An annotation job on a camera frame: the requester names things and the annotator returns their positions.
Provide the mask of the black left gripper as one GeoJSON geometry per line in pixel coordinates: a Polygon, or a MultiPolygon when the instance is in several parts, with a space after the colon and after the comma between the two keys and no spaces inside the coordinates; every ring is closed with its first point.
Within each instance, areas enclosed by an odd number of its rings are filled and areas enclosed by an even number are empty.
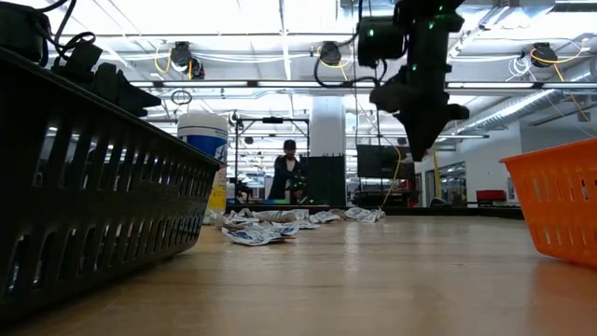
{"type": "Polygon", "coordinates": [[[64,63],[56,58],[50,70],[78,86],[91,90],[106,101],[136,117],[145,117],[149,107],[161,106],[161,99],[133,86],[121,70],[112,63],[101,63],[94,74],[92,68],[104,52],[91,41],[69,41],[65,45],[70,55],[64,63]]]}

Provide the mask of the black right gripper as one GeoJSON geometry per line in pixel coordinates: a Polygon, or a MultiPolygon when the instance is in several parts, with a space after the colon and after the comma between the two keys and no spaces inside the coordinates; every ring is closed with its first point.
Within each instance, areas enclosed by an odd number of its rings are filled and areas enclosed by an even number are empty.
{"type": "Polygon", "coordinates": [[[397,74],[380,84],[370,93],[370,102],[382,111],[404,119],[409,139],[410,153],[415,161],[421,161],[427,150],[435,143],[449,120],[469,118],[464,105],[450,103],[450,95],[443,88],[428,89],[408,83],[408,67],[403,65],[397,74]],[[417,113],[445,112],[445,119],[416,119],[417,113]]]}

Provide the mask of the orange plastic basket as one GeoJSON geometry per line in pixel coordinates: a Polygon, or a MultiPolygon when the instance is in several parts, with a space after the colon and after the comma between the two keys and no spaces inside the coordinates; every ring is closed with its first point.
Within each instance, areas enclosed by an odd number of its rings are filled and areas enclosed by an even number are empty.
{"type": "Polygon", "coordinates": [[[597,138],[503,158],[536,250],[597,267],[597,138]]]}

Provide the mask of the black monitor back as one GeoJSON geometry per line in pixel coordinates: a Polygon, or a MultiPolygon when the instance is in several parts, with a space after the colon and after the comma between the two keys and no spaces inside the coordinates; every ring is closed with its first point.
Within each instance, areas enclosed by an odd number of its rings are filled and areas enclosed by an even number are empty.
{"type": "Polygon", "coordinates": [[[358,145],[357,176],[412,179],[415,164],[408,147],[358,145]]]}

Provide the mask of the long ceiling light strip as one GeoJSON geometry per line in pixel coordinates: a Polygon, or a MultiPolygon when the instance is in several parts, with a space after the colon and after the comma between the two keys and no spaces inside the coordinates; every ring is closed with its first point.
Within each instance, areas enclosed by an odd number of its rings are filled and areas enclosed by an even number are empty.
{"type": "MultiPolygon", "coordinates": [[[[208,80],[208,81],[131,81],[137,88],[286,88],[321,89],[315,81],[290,80],[208,80]]],[[[456,90],[597,90],[597,82],[446,82],[445,89],[456,90]]]]}

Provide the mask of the white-lidded wipes canister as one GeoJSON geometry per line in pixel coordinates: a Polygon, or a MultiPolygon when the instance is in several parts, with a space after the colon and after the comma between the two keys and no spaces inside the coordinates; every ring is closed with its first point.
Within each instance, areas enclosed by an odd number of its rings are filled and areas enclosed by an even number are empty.
{"type": "Polygon", "coordinates": [[[188,112],[178,118],[177,137],[219,161],[220,167],[215,173],[207,210],[210,215],[223,215],[227,204],[227,119],[209,112],[188,112]]]}

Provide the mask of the red box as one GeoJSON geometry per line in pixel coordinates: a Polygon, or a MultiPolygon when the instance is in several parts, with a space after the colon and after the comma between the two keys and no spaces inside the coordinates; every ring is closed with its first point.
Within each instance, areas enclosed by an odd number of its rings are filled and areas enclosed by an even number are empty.
{"type": "Polygon", "coordinates": [[[502,189],[478,189],[476,191],[477,202],[505,202],[507,194],[502,189]]]}

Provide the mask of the white pillar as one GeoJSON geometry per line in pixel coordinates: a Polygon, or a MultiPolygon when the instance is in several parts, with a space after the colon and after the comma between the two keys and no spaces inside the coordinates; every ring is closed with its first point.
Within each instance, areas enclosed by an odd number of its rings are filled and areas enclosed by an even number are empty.
{"type": "Polygon", "coordinates": [[[340,96],[316,96],[312,99],[310,148],[315,157],[345,153],[345,111],[340,96]]]}

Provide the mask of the black plastic basket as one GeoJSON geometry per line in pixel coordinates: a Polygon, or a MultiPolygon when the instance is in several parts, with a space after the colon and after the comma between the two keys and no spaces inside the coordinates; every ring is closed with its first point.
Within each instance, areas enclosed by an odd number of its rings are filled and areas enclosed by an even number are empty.
{"type": "Polygon", "coordinates": [[[0,328],[190,249],[217,168],[0,48],[0,328]]]}

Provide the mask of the black cabinet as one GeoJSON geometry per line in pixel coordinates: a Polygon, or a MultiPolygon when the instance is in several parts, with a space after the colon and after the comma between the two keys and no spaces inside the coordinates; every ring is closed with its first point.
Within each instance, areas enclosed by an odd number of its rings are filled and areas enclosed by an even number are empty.
{"type": "Polygon", "coordinates": [[[306,204],[343,207],[346,204],[344,155],[301,157],[306,177],[306,204]]]}

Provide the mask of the person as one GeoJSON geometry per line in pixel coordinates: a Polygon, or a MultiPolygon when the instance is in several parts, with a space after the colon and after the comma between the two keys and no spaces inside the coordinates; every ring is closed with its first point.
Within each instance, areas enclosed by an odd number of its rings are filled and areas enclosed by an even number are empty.
{"type": "Polygon", "coordinates": [[[306,177],[306,169],[296,157],[296,142],[288,139],[283,144],[284,154],[274,162],[274,176],[271,182],[269,200],[287,200],[290,204],[290,192],[287,190],[289,179],[294,175],[306,177]]]}

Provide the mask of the distant black rig frame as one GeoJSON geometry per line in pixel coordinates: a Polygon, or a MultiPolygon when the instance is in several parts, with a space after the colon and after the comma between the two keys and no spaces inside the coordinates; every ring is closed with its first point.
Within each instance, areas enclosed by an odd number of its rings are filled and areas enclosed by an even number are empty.
{"type": "MultiPolygon", "coordinates": [[[[240,186],[240,182],[242,181],[239,177],[238,177],[238,163],[239,163],[239,142],[240,142],[240,138],[242,135],[244,135],[246,133],[246,131],[256,122],[256,121],[260,121],[261,123],[264,124],[282,124],[286,121],[289,121],[291,123],[295,123],[296,120],[295,119],[284,119],[284,118],[276,118],[276,117],[266,117],[266,118],[262,118],[262,119],[236,119],[236,123],[235,123],[235,133],[234,133],[234,137],[235,137],[235,160],[234,160],[234,177],[235,177],[235,194],[238,194],[241,191],[241,186],[240,186]]],[[[291,139],[294,140],[294,138],[297,137],[296,134],[294,134],[293,136],[286,136],[285,140],[291,139]]],[[[278,156],[282,156],[284,154],[284,150],[282,149],[282,152],[280,151],[276,151],[276,158],[278,156]]],[[[296,151],[296,157],[298,158],[298,160],[301,162],[300,158],[299,158],[299,154],[296,151]]],[[[276,158],[273,160],[273,162],[271,164],[267,164],[266,168],[267,169],[271,169],[274,175],[274,162],[276,160],[276,158]]],[[[265,200],[268,201],[269,203],[283,203],[283,204],[290,204],[289,201],[287,200],[269,200],[270,193],[265,193],[265,200]]]]}

